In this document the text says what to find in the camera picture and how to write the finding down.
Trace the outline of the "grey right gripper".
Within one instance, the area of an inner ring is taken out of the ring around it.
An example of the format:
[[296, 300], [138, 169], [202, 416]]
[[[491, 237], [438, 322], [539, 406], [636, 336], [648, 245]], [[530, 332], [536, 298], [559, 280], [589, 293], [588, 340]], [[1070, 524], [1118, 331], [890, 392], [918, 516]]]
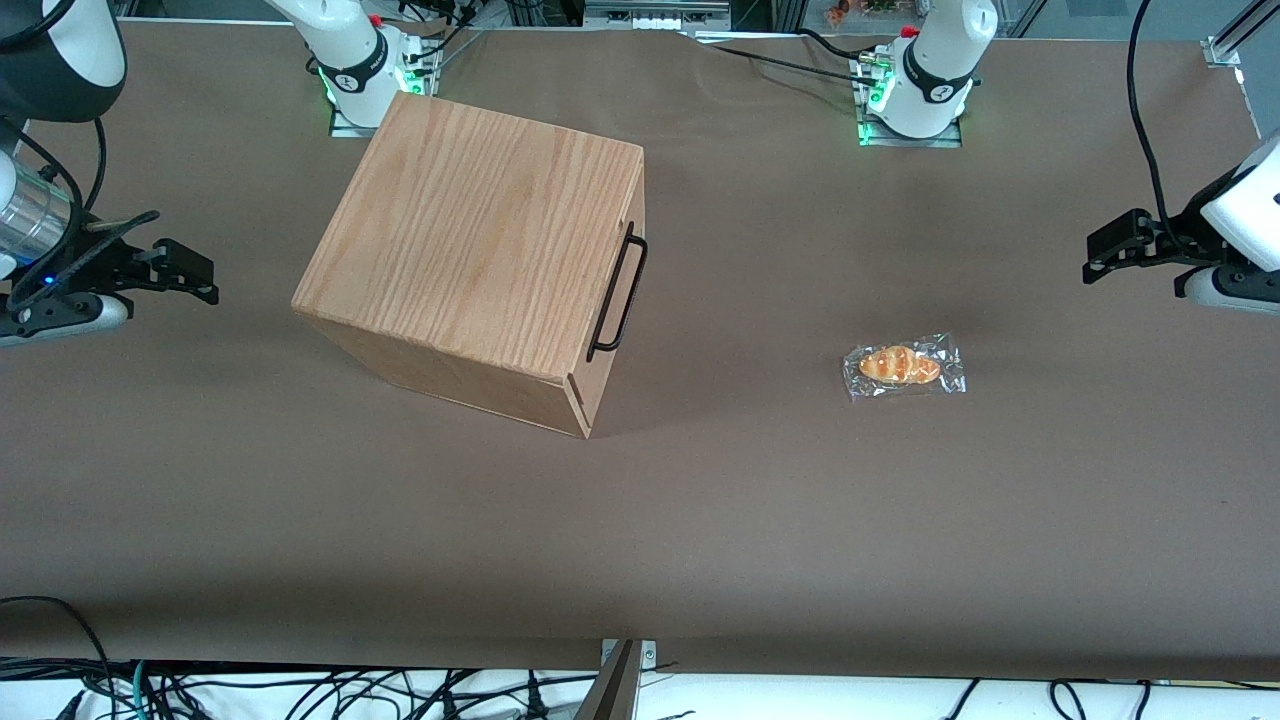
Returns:
[[207, 305], [220, 302], [214, 261], [183, 243], [161, 238], [148, 250], [134, 250], [128, 282], [115, 282], [101, 290], [101, 295], [51, 296], [17, 313], [4, 311], [1, 347], [115, 329], [132, 316], [131, 305], [120, 300], [131, 291], [186, 293]]

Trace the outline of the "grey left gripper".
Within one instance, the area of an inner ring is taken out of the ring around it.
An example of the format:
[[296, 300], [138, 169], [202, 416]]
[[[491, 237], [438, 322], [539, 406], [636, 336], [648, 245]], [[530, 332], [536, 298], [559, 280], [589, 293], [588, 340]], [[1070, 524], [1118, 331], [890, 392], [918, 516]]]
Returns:
[[1279, 272], [1238, 264], [1210, 268], [1211, 258], [1160, 247], [1161, 234], [1162, 222], [1139, 208], [1093, 231], [1088, 234], [1088, 260], [1082, 266], [1083, 283], [1093, 284], [1112, 272], [1129, 268], [1193, 266], [1175, 279], [1176, 297], [1204, 307], [1279, 315]]

